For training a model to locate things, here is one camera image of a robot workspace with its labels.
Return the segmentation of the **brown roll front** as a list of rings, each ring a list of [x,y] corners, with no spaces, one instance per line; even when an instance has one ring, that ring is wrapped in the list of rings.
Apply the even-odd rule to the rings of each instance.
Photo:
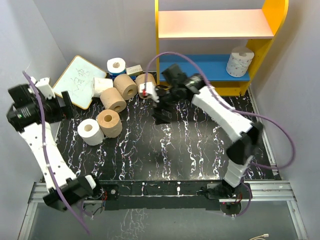
[[[122,132],[122,123],[119,114],[111,109],[105,109],[97,116],[97,122],[108,138],[116,138]]]

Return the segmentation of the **white dotted paper roll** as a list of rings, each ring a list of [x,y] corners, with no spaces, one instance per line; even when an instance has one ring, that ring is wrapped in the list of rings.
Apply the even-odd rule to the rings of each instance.
[[[235,78],[244,76],[254,56],[254,52],[245,46],[235,47],[229,56],[226,72]]]

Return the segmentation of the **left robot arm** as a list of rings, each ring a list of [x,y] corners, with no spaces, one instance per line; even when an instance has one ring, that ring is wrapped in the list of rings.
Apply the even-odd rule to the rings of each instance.
[[[52,88],[46,83],[36,87],[36,97],[28,84],[8,89],[13,104],[6,117],[30,147],[45,180],[47,195],[44,203],[64,212],[66,204],[74,205],[90,197],[103,195],[103,187],[92,174],[76,176],[64,161],[51,132],[51,123],[70,120],[76,110],[67,91],[62,92],[64,106],[60,106]]]

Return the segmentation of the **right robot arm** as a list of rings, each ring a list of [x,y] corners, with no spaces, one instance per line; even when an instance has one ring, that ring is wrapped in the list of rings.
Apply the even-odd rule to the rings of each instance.
[[[209,115],[230,138],[227,148],[228,166],[222,182],[210,194],[233,199],[241,192],[241,182],[259,145],[263,125],[243,117],[224,101],[213,86],[205,83],[203,76],[195,73],[187,76],[177,64],[162,72],[169,88],[145,84],[146,94],[151,95],[155,124],[168,124],[171,106],[189,100]]]

